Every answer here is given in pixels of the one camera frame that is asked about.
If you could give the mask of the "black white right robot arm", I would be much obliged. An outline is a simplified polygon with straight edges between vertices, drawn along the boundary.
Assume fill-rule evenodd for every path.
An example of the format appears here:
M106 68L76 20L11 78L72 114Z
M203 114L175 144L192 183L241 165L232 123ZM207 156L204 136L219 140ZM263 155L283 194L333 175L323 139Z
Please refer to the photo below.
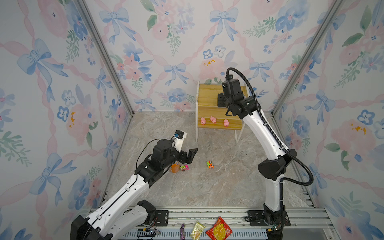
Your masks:
M286 167L292 158L285 145L277 141L277 136L269 125L259 103L253 97L245 97L239 80L222 83L223 92L218 94L218 106L227 108L227 116L238 116L254 133L260 142L267 159L258 164L258 170L265 179L266 197L262 220L269 226L282 227L287 217L282 200L282 183Z

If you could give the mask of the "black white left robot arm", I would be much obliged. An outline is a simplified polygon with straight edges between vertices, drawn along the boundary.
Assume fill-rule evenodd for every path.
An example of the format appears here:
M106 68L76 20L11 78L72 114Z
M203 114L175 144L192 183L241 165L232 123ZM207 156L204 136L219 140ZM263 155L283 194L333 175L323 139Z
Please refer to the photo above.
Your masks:
M171 166L191 164L198 149L183 151L183 140L157 139L153 152L137 166L127 183L106 203L87 217L79 216L71 224L71 240L117 240L137 226L156 223L156 207L138 198L149 190Z

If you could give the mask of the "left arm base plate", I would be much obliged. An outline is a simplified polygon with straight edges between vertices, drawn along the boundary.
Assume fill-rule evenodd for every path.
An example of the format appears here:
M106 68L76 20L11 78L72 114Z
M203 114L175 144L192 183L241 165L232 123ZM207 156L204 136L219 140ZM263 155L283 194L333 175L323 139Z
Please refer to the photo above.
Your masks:
M143 224L138 227L167 227L169 222L168 210L155 210L148 214Z

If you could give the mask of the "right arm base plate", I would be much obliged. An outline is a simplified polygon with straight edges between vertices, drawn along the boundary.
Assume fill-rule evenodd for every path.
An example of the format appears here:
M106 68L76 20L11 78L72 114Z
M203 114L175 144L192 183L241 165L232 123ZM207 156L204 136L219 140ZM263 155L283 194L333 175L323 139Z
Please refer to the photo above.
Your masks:
M279 227L282 222L281 211L269 212L262 210L249 210L245 221L250 223L251 227Z

